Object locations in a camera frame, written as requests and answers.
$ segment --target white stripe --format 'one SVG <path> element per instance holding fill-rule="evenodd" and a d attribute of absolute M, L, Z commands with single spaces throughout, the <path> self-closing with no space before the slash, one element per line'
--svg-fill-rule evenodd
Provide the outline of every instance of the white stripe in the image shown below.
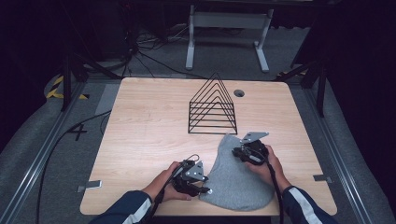
<path fill-rule="evenodd" d="M 291 195 L 293 195 L 294 199 L 297 201 L 297 203 L 303 209 L 304 217 L 309 224 L 321 224 L 322 223 L 319 220 L 319 218 L 317 217 L 317 215 L 315 214 L 314 208 L 311 206 L 311 204 L 305 198 L 305 196 L 299 190 L 297 190 L 297 188 L 289 189 L 289 192 L 291 193 Z"/>
<path fill-rule="evenodd" d="M 129 215 L 122 224 L 133 224 L 139 222 L 145 216 L 150 207 L 151 201 L 146 199 L 139 209 L 137 209 L 134 214 Z"/>

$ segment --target sleeve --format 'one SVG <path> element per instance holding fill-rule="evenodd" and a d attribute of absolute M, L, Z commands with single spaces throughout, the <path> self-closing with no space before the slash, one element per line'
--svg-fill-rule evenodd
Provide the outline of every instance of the sleeve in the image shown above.
<path fill-rule="evenodd" d="M 140 190 L 128 191 L 90 224 L 141 223 L 150 207 L 151 199 L 147 193 Z"/>
<path fill-rule="evenodd" d="M 294 186 L 283 191 L 283 205 L 293 224 L 337 223 L 332 216 L 314 202 L 307 192 Z"/>

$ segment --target wooden table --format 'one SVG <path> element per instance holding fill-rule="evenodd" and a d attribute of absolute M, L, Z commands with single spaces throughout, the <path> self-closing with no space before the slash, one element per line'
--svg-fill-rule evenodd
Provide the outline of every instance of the wooden table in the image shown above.
<path fill-rule="evenodd" d="M 329 187 L 316 182 L 322 175 L 289 87 L 280 82 L 223 81 L 235 106 L 237 137 L 268 132 L 262 139 L 282 162 L 289 181 L 305 189 L 326 212 L 336 213 Z M 189 101 L 204 80 L 125 78 L 120 85 L 90 180 L 102 180 L 99 189 L 87 189 L 80 210 L 103 213 L 123 193 L 142 189 L 172 161 L 198 154 L 210 172 L 222 134 L 188 133 Z M 244 97 L 233 95 L 245 92 Z M 235 212 L 194 198 L 191 202 L 162 203 L 157 215 L 166 216 L 276 216 L 276 197 L 263 209 Z"/>

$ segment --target black wire rack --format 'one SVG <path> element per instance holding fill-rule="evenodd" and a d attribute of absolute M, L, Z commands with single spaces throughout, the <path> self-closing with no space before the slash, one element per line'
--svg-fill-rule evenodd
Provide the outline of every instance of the black wire rack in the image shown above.
<path fill-rule="evenodd" d="M 238 134 L 233 100 L 218 73 L 190 100 L 189 133 Z"/>

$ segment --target gray felt cloth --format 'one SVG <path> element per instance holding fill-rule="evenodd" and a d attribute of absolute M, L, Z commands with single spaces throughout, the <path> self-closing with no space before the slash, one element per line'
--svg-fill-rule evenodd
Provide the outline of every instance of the gray felt cloth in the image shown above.
<path fill-rule="evenodd" d="M 239 138 L 226 134 L 221 140 L 215 164 L 204 186 L 211 194 L 201 194 L 200 200 L 216 206 L 251 211 L 263 208 L 274 196 L 274 187 L 252 173 L 232 150 L 240 147 Z"/>

